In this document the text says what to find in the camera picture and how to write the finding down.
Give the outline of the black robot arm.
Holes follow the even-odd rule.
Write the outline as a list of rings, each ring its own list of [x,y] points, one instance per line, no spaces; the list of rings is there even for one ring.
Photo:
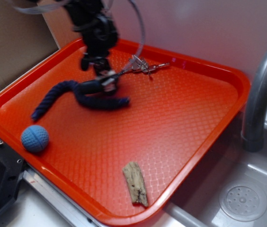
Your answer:
[[[113,94],[116,82],[110,77],[115,71],[107,57],[118,41],[118,32],[111,16],[105,12],[100,0],[71,0],[64,8],[73,23],[73,30],[81,34],[86,46],[81,69],[87,71],[93,65],[96,80],[105,84],[104,92]]]

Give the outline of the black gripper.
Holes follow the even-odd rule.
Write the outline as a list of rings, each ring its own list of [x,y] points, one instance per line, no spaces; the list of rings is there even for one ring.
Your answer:
[[[118,32],[113,20],[104,14],[96,14],[92,21],[81,29],[86,52],[80,61],[82,70],[88,70],[93,59],[102,58],[94,62],[93,68],[96,80],[104,83],[104,93],[112,96],[117,92],[118,79],[111,79],[115,71],[110,67],[107,57],[110,48],[114,47],[118,40]]]

